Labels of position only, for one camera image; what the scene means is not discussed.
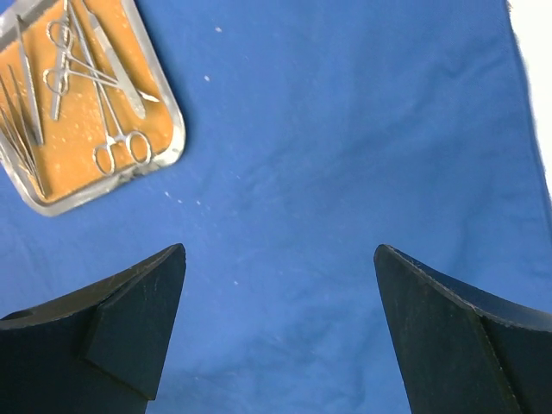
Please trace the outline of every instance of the forceps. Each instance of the forceps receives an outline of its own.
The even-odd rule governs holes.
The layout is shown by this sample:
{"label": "forceps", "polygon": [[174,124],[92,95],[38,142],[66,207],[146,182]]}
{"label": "forceps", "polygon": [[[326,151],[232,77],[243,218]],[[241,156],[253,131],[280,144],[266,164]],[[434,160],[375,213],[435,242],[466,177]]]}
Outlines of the forceps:
{"label": "forceps", "polygon": [[[71,13],[72,19],[74,20],[74,11]],[[67,92],[69,92],[69,83],[67,82],[68,75],[75,75],[80,76],[81,78],[87,78],[89,80],[92,80],[94,82],[98,82],[100,84],[110,86],[112,88],[124,90],[123,86],[120,84],[120,82],[101,71],[99,71],[96,67],[89,65],[86,62],[83,62],[79,58],[77,58],[72,53],[72,47],[74,44],[74,37],[75,35],[71,31],[71,28],[67,25],[68,23],[64,20],[53,20],[48,23],[47,29],[46,29],[46,35],[48,39],[65,55],[66,61],[74,62],[78,65],[81,65],[82,67],[86,68],[90,75],[87,75],[86,73],[78,72],[72,70],[69,65],[66,65],[65,67],[53,67],[50,69],[46,69],[44,73],[42,74],[42,80],[46,84],[46,87],[55,95],[59,97],[65,96]],[[55,26],[60,26],[60,30],[66,31],[67,37],[65,39],[62,39],[62,41],[57,41],[55,37],[53,36],[53,28]],[[83,39],[84,39],[84,32],[82,34],[79,34],[79,39],[81,41],[81,46],[83,46]],[[52,85],[50,80],[52,79],[52,75],[54,78],[54,84]],[[62,82],[58,82],[58,78],[64,79]],[[146,92],[136,90],[138,94],[145,100],[150,102],[159,102],[159,99],[157,97],[154,97],[152,95],[147,94]]]}
{"label": "forceps", "polygon": [[38,169],[34,150],[30,145],[31,132],[24,115],[23,97],[21,95],[21,91],[19,90],[19,86],[17,85],[16,75],[14,74],[12,67],[8,66],[8,68],[9,74],[14,84],[14,88],[16,90],[19,110],[17,110],[15,105],[11,102],[11,98],[9,96],[8,90],[6,89],[6,85],[3,82],[2,77],[0,76],[0,86],[2,87],[2,92],[8,104],[9,118],[11,118],[10,120],[6,112],[2,108],[0,108],[0,114],[2,115],[3,124],[6,131],[5,136],[9,138],[10,145],[16,151],[17,156],[19,157],[25,168],[34,177],[41,194],[45,197],[47,195],[47,188]]}
{"label": "forceps", "polygon": [[30,108],[31,117],[34,123],[34,140],[36,145],[44,145],[44,135],[42,134],[41,115],[38,111],[38,103],[36,102],[35,84],[33,83],[33,75],[31,74],[31,64],[28,60],[27,52],[25,51],[25,45],[23,43],[22,35],[22,20],[19,15],[16,15],[16,30],[17,39],[19,40],[19,57],[22,62],[23,73],[25,75],[25,85],[27,86],[27,99],[28,106]]}

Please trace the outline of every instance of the surgical scissors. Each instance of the surgical scissors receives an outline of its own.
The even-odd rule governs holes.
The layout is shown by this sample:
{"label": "surgical scissors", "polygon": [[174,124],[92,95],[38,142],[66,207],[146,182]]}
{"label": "surgical scissors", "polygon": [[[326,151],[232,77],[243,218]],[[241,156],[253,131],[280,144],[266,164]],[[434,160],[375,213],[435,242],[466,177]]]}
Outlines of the surgical scissors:
{"label": "surgical scissors", "polygon": [[[53,28],[56,26],[60,26],[60,30],[66,33],[66,38],[62,39],[63,42],[57,41],[53,36]],[[93,82],[98,82],[100,84],[110,86],[112,88],[116,88],[120,90],[123,89],[120,82],[118,82],[116,78],[113,78],[110,75],[107,75],[102,71],[99,71],[96,67],[93,67],[88,63],[80,60],[72,53],[75,34],[72,32],[71,28],[69,27],[68,23],[65,20],[52,20],[51,22],[49,22],[46,28],[46,34],[48,39],[59,50],[63,52],[63,54],[65,55],[66,61],[74,62],[86,68],[90,73],[90,75],[87,75],[86,73],[74,71],[69,67],[69,65],[46,69],[46,71],[44,71],[44,73],[42,74],[42,80],[46,84],[46,87],[53,94],[63,97],[65,96],[65,94],[67,94],[67,92],[69,92],[69,82],[67,82],[68,75],[80,76],[81,78],[87,78]],[[54,77],[53,79],[54,85],[50,83],[50,79],[52,78],[52,75]],[[139,90],[136,90],[136,91],[143,99],[147,101],[156,102],[156,103],[160,101],[157,97],[149,95],[146,92],[139,91]]]}
{"label": "surgical scissors", "polygon": [[[119,120],[117,119],[116,113],[113,110],[113,106],[111,105],[110,98],[107,96],[107,92],[105,91],[105,88],[101,84],[94,84],[95,90],[96,90],[96,96],[97,96],[97,104],[100,107],[100,117],[102,118],[102,124],[103,129],[105,131],[105,143],[97,145],[94,148],[94,151],[92,152],[92,159],[94,160],[94,164],[96,164],[97,169],[102,173],[102,175],[110,176],[113,175],[113,173],[116,170],[116,162],[115,162],[115,155],[113,154],[113,147],[118,144],[119,142],[124,142],[125,146],[127,147],[127,151],[130,154],[130,157],[132,160],[141,166],[144,166],[146,164],[149,164],[149,162],[152,159],[153,150],[152,150],[152,144],[147,138],[147,136],[138,130],[132,130],[128,132],[127,134],[124,134],[122,132],[121,124],[119,123]],[[103,99],[105,101],[105,104],[110,111],[111,119],[113,120],[113,123],[115,125],[116,134],[110,135],[110,130],[107,125],[107,120],[105,118],[105,111],[104,106],[102,104],[102,98],[100,97],[100,91],[102,92]],[[146,156],[143,159],[140,159],[133,149],[133,141],[142,141],[146,145]],[[110,169],[106,170],[102,167],[102,164],[100,163],[98,159],[98,155],[105,151],[110,159]]]}

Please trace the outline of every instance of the metal instrument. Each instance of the metal instrument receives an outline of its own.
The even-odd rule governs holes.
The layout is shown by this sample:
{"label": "metal instrument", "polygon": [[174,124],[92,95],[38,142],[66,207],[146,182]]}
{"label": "metal instrument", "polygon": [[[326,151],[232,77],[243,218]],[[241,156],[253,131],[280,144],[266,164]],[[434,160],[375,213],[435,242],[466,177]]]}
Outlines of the metal instrument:
{"label": "metal instrument", "polygon": [[23,74],[25,77],[25,85],[27,87],[28,107],[30,109],[31,117],[33,119],[33,124],[34,124],[34,128],[33,128],[34,143],[36,145],[42,146],[44,145],[44,135],[42,134],[41,116],[38,111],[38,103],[36,102],[35,84],[33,83],[31,65],[28,60],[27,53],[25,52],[25,45],[23,44],[21,23],[22,23],[21,17],[19,15],[16,15],[17,39],[19,40],[19,56],[21,58]]}
{"label": "metal instrument", "polygon": [[[74,12],[74,9],[72,8],[71,4],[69,4],[68,9],[69,9],[69,13],[71,15],[71,19],[73,21],[75,21],[75,18],[77,17],[77,15]],[[67,94],[67,92],[69,92],[69,83],[66,82],[66,81],[58,83],[57,80],[59,78],[67,79],[69,75],[73,75],[73,76],[79,76],[81,78],[87,78],[87,79],[92,80],[94,82],[98,82],[98,83],[101,83],[103,85],[106,85],[106,86],[109,86],[109,87],[112,87],[112,88],[115,88],[115,89],[120,89],[120,90],[124,91],[124,85],[122,85],[121,82],[119,82],[116,78],[113,78],[110,75],[107,75],[107,74],[99,71],[95,66],[94,67],[90,66],[90,64],[88,64],[87,61],[86,62],[82,61],[81,59],[77,58],[72,53],[72,47],[74,45],[75,35],[71,31],[70,28],[64,26],[65,24],[66,24],[66,22],[63,22],[61,20],[51,21],[47,25],[47,30],[46,30],[47,37],[58,49],[63,49],[64,50],[64,54],[66,56],[66,61],[73,62],[73,63],[75,63],[79,66],[82,66],[83,68],[88,70],[89,74],[74,71],[73,69],[71,69],[68,66],[66,66],[66,67],[53,67],[53,68],[50,68],[50,69],[46,69],[46,71],[44,71],[44,73],[42,75],[42,80],[46,84],[46,87],[54,95],[58,95],[60,97],[63,97],[63,96],[65,96],[65,94]],[[53,35],[53,32],[54,32],[53,28],[55,28],[56,26],[60,26],[60,31],[65,31],[66,30],[66,32],[67,32],[66,41],[59,42],[55,39],[55,36]],[[78,33],[78,41],[79,41],[80,47],[81,47],[83,53],[85,53],[85,54],[88,53],[89,55],[91,55],[90,47],[88,46],[84,31],[82,30],[82,26],[80,24],[79,24],[79,28],[80,28],[80,33]],[[139,91],[139,90],[136,90],[136,92],[139,94],[139,98],[142,97],[143,99],[145,99],[147,101],[155,102],[155,103],[158,103],[160,101],[157,97],[149,95],[146,92]]]}
{"label": "metal instrument", "polygon": [[[139,165],[146,165],[149,164],[149,162],[152,159],[153,156],[153,149],[152,144],[147,138],[147,136],[138,130],[132,130],[128,132],[127,134],[124,134],[122,132],[121,124],[119,123],[119,120],[117,119],[116,113],[113,110],[113,106],[111,105],[110,98],[107,96],[107,92],[105,91],[105,88],[101,84],[95,84],[96,86],[96,96],[97,96],[97,104],[100,108],[100,116],[102,118],[102,124],[103,129],[105,130],[105,143],[100,144],[94,148],[94,151],[92,152],[92,159],[94,160],[94,163],[96,164],[97,169],[106,176],[112,175],[116,170],[116,162],[115,162],[115,155],[113,154],[113,147],[117,145],[119,142],[124,142],[125,146],[127,147],[127,151],[130,154],[130,157],[132,160]],[[102,104],[102,98],[100,96],[103,96],[103,100],[105,101],[105,104],[110,111],[111,119],[113,120],[113,124],[115,125],[116,134],[111,135],[110,130],[107,124],[107,119],[105,117],[105,111],[104,106]],[[133,143],[135,141],[142,141],[146,146],[146,156],[143,159],[140,159],[133,149]],[[105,151],[109,157],[110,160],[110,169],[105,170],[99,159],[98,155]]]}
{"label": "metal instrument", "polygon": [[138,116],[140,119],[144,119],[146,117],[146,107],[144,106],[144,103],[141,101],[138,91],[132,84],[132,81],[130,80],[129,75],[127,74],[127,72],[124,69],[124,66],[119,60],[119,57],[115,52],[115,49],[111,45],[111,42],[107,37],[107,34],[105,33],[104,28],[102,27],[102,24],[97,19],[96,15],[92,13],[90,9],[88,9],[88,6],[86,6],[85,0],[81,0],[81,3],[85,7],[86,13],[88,15],[88,20],[90,22],[92,30],[94,31],[94,35],[96,36],[97,41],[102,47],[102,50],[105,53],[105,56],[107,57],[107,60],[109,61],[109,63],[111,64],[111,67],[113,68],[113,73],[115,74],[119,84],[121,85],[122,92],[127,97],[130,103],[130,106],[132,107],[132,110],[134,111],[136,116]]}
{"label": "metal instrument", "polygon": [[19,103],[20,110],[18,111],[11,101],[8,90],[6,88],[6,84],[3,82],[3,78],[0,76],[0,86],[2,87],[2,91],[9,109],[8,117],[6,112],[2,108],[0,108],[0,114],[2,115],[5,127],[5,136],[6,138],[8,138],[9,144],[16,151],[17,156],[19,157],[23,166],[25,166],[29,174],[34,177],[42,196],[45,197],[47,195],[47,188],[38,169],[35,153],[30,143],[30,128],[24,115],[25,108],[23,106],[23,97],[21,91],[19,90],[19,87],[17,86],[16,76],[11,66],[9,66],[9,72],[14,83],[14,89],[16,90],[17,102]]}
{"label": "metal instrument", "polygon": [[[85,60],[86,60],[85,65],[87,68],[89,68],[90,78],[92,78],[92,80],[94,81],[94,89],[97,97],[97,105],[100,109],[100,117],[102,119],[103,130],[105,131],[105,143],[96,146],[92,152],[92,159],[94,160],[94,163],[96,164],[97,169],[102,173],[102,175],[105,175],[105,176],[110,176],[115,172],[116,162],[115,162],[115,156],[113,154],[112,147],[121,141],[125,143],[125,146],[127,147],[127,151],[129,152],[130,157],[136,164],[140,164],[140,165],[148,164],[151,161],[153,156],[153,149],[152,149],[151,142],[149,141],[147,136],[143,134],[141,131],[136,131],[136,130],[130,131],[127,134],[124,134],[122,132],[121,124],[119,123],[119,120],[116,117],[115,110],[111,105],[111,101],[107,95],[107,92],[105,91],[104,85],[102,82],[98,82],[98,80],[100,79],[98,79],[99,75],[98,75],[98,70],[96,68],[96,62],[94,61],[94,57],[90,51],[88,42],[86,41],[85,32],[82,28],[80,20],[78,19],[78,16],[75,13],[73,7],[70,7],[69,12],[71,13],[71,18],[73,19],[75,30],[77,31],[77,36],[83,51],[83,55],[85,56]],[[110,111],[113,124],[115,125],[115,128],[116,128],[115,135],[110,134],[110,130],[107,124],[107,119],[105,116],[104,104],[102,103],[102,97],[103,97],[103,100],[105,101],[105,105]],[[139,159],[136,156],[135,151],[133,149],[132,144],[136,140],[143,141],[143,143],[146,146],[146,157],[143,160]],[[109,170],[104,169],[98,159],[98,155],[103,151],[106,152],[110,160]]]}
{"label": "metal instrument", "polygon": [[[140,11],[135,4],[136,2],[132,0],[108,2],[110,6],[109,10],[105,9],[106,14],[104,14],[102,10],[97,8],[97,6],[101,6],[101,1],[85,1],[86,6],[90,8],[102,24],[103,29],[109,37],[109,41],[115,48],[115,52],[127,70],[137,92],[140,94],[139,89],[142,89],[155,96],[150,97],[151,101],[163,104],[163,108],[156,108],[147,101],[145,94],[142,95],[141,99],[146,107],[147,117],[145,122],[148,120],[150,123],[155,122],[154,118],[161,116],[163,117],[163,125],[160,125],[159,130],[155,131],[156,136],[154,136],[153,130],[150,132],[150,129],[146,129],[145,124],[142,126],[141,120],[130,108],[128,99],[122,93],[122,87],[119,82],[120,78],[117,78],[106,54],[96,40],[96,35],[89,24],[89,16],[85,12],[82,3],[79,3],[78,0],[23,0],[17,1],[13,7],[7,8],[4,12],[0,11],[0,42],[14,53],[8,53],[6,56],[4,68],[0,65],[0,74],[3,76],[13,104],[19,109],[16,91],[11,84],[7,65],[10,63],[13,66],[24,101],[25,111],[23,115],[27,117],[27,125],[32,127],[33,119],[28,103],[29,90],[25,85],[24,68],[21,67],[20,44],[18,43],[15,26],[17,24],[16,14],[19,14],[22,18],[22,37],[25,52],[30,61],[38,110],[41,117],[42,132],[45,139],[43,147],[37,147],[31,141],[35,160],[38,163],[38,168],[34,168],[32,163],[28,161],[29,156],[26,156],[26,151],[23,150],[22,144],[18,141],[16,126],[9,119],[9,108],[0,87],[0,106],[4,109],[6,119],[9,121],[8,124],[13,132],[12,135],[8,134],[2,112],[0,111],[0,162],[2,162],[2,167],[7,173],[7,178],[17,189],[22,201],[43,216],[63,214],[93,199],[103,197],[116,188],[125,185],[130,180],[137,178],[138,175],[147,175],[160,168],[171,166],[179,160],[186,145],[185,119],[168,79],[163,72],[163,67],[155,53],[154,45],[141,19]],[[62,15],[65,2],[67,9],[66,17]],[[96,71],[103,72],[103,75],[92,72],[92,74],[95,73],[97,75],[93,77],[94,79],[90,79],[92,74],[89,69],[75,63],[73,60],[69,60],[66,56],[64,58],[66,61],[64,65],[60,63],[58,65],[55,64],[56,55],[61,55],[63,54],[62,52],[67,51],[69,36],[71,36],[70,33],[72,32],[72,53],[86,65],[90,65],[89,61],[85,58],[85,54],[83,53],[85,47],[83,47],[83,42],[80,40],[80,37],[84,36],[78,36],[73,13],[70,11],[71,8],[74,9],[84,29],[85,38],[90,46],[90,52],[96,61],[94,68]],[[120,16],[120,19],[112,21],[112,19],[109,19],[110,13],[117,14]],[[61,20],[65,22],[65,25],[60,26],[58,24],[53,27],[52,35],[52,38],[59,45],[63,46],[63,48],[58,48],[45,37],[45,34],[48,22],[59,20],[61,17],[64,17]],[[122,32],[129,37],[128,42],[119,41],[121,39],[117,36],[118,33]],[[46,41],[46,45],[35,44],[35,41],[40,43],[41,37],[43,41]],[[135,58],[140,60],[140,67],[133,65]],[[63,91],[64,89],[69,90],[67,96],[61,98],[58,122],[50,117],[50,103],[53,96],[51,91],[47,89],[47,86],[42,83],[43,71],[50,67],[57,71],[57,73],[49,75],[48,84],[52,86],[52,89],[56,92]],[[67,70],[82,72],[89,78],[76,74],[71,75],[66,72]],[[61,85],[55,83],[55,76],[59,76]],[[69,81],[68,86],[64,85],[63,79]],[[126,154],[127,149],[124,144],[120,142],[118,146],[113,147],[116,159],[115,172],[112,175],[103,176],[96,169],[92,159],[92,152],[97,144],[103,144],[106,141],[104,131],[102,130],[103,124],[100,119],[100,110],[96,105],[97,95],[95,88],[99,83],[103,84],[107,92],[107,96],[110,99],[112,108],[116,112],[123,132],[127,133],[131,129],[138,129],[145,133],[150,140],[153,146],[153,153],[147,165],[136,165],[130,155]],[[102,99],[102,106],[107,118],[110,135],[116,135],[116,127],[110,119],[109,109],[104,101],[104,93],[100,89],[98,91]],[[75,119],[69,112],[78,113],[78,116],[82,116],[83,118]],[[19,125],[21,123],[19,113],[16,113],[15,123],[17,124],[17,130],[21,135],[24,135],[23,128]],[[88,129],[89,124],[90,126],[95,125],[96,132]],[[29,128],[28,132],[29,137],[36,135],[33,134],[33,128]],[[158,146],[156,140],[163,140],[162,145]],[[147,162],[147,151],[144,144],[138,142],[137,137],[133,139],[132,144],[136,158],[140,158],[142,163]],[[100,150],[97,157],[99,157],[103,169],[109,173],[111,169],[109,165],[110,160],[108,160],[108,155],[102,154],[102,152]],[[81,159],[84,163],[82,166],[78,161]],[[45,182],[48,187],[48,195],[46,197],[41,195],[39,186],[36,183],[36,170],[41,174],[41,181]],[[68,173],[73,175],[78,173],[79,177],[70,179],[67,175]],[[54,181],[59,182],[60,185],[54,185]],[[2,394],[3,391],[0,386],[0,401],[3,400]]]}
{"label": "metal instrument", "polygon": [[[67,36],[69,35],[69,16],[67,15],[67,9],[69,7],[69,0],[63,0],[63,13],[61,14],[61,18],[58,20],[58,22],[61,22],[60,24],[60,33],[59,33],[59,43],[66,44],[67,43]],[[59,47],[58,52],[55,57],[55,67],[61,69],[61,68],[67,68],[68,69],[68,62],[66,59],[66,47]],[[68,88],[69,85],[67,84],[69,82],[69,78],[67,75],[62,75],[62,72],[59,72],[55,79],[55,84],[57,85],[57,89]],[[54,119],[55,121],[58,120],[60,117],[60,103],[61,103],[61,95],[54,93],[52,95],[52,104],[50,107],[50,117]]]}

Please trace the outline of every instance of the blue cloth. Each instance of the blue cloth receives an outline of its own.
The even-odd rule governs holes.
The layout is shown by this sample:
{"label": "blue cloth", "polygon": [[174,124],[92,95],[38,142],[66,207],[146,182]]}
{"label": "blue cloth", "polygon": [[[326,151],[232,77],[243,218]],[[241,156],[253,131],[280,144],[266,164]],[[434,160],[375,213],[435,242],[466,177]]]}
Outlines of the blue cloth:
{"label": "blue cloth", "polygon": [[185,155],[57,218],[2,174],[0,314],[183,242],[148,413],[401,414],[379,243],[552,311],[550,206],[505,0],[138,4]]}

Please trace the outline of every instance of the metal tray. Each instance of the metal tray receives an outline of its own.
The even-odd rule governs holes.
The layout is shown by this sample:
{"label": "metal tray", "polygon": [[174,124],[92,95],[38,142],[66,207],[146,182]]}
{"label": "metal tray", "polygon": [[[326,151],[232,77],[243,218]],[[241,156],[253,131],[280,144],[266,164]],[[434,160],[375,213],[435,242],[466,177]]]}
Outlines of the metal tray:
{"label": "metal tray", "polygon": [[[22,17],[27,24],[36,21],[47,9],[50,9],[57,0],[17,0],[6,11],[0,15],[0,51],[3,51],[12,41],[16,39],[16,14]],[[174,164],[184,151],[185,146],[185,124],[182,113],[174,98],[160,62],[154,51],[154,46],[149,40],[147,30],[141,20],[134,0],[120,0],[122,8],[129,19],[141,50],[149,65],[155,83],[160,92],[160,99],[167,107],[172,119],[172,140],[169,147],[160,154],[154,156],[152,161],[145,166],[131,165],[112,176],[100,179],[92,184],[83,187],[52,203],[44,202],[36,193],[30,178],[25,170],[19,165],[16,153],[8,142],[0,139],[0,161],[9,175],[12,183],[21,195],[22,199],[33,210],[44,216],[57,216],[84,203],[98,198],[103,194],[116,189],[136,177],[146,175],[164,166]]]}

